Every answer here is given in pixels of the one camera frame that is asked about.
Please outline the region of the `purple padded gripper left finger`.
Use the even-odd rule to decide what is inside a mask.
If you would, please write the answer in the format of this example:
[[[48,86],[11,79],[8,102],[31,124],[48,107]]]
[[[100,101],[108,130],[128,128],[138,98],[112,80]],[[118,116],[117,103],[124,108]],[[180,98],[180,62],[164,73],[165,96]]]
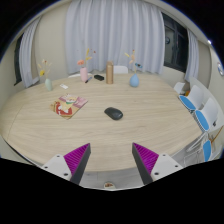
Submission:
[[[78,147],[66,155],[57,154],[42,169],[78,185],[91,154],[90,144]]]

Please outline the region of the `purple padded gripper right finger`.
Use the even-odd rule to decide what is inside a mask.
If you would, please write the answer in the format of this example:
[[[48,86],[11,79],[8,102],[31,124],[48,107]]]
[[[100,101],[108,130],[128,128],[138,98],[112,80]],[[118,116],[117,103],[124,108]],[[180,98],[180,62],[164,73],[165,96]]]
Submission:
[[[137,143],[132,144],[132,154],[144,185],[182,169],[168,154],[157,154]]]

